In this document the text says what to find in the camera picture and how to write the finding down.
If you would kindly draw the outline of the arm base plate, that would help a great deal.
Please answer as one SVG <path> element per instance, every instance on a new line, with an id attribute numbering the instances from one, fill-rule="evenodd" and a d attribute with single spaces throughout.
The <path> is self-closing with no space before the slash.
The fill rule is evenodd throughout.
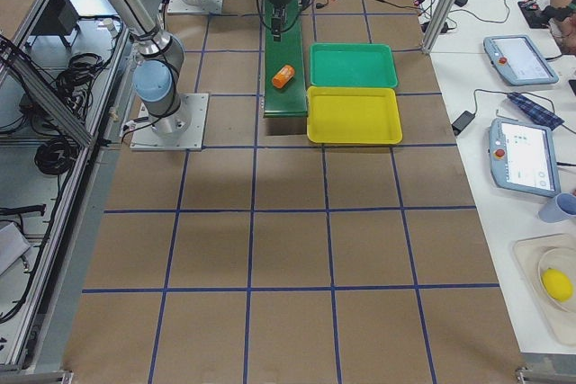
<path id="1" fill-rule="evenodd" d="M 184 14 L 215 14 L 222 12 L 223 0 L 168 0 L 167 13 Z"/>
<path id="2" fill-rule="evenodd" d="M 179 110 L 149 126 L 145 121 L 131 134 L 133 151 L 200 151 L 203 147 L 208 94 L 179 94 Z"/>

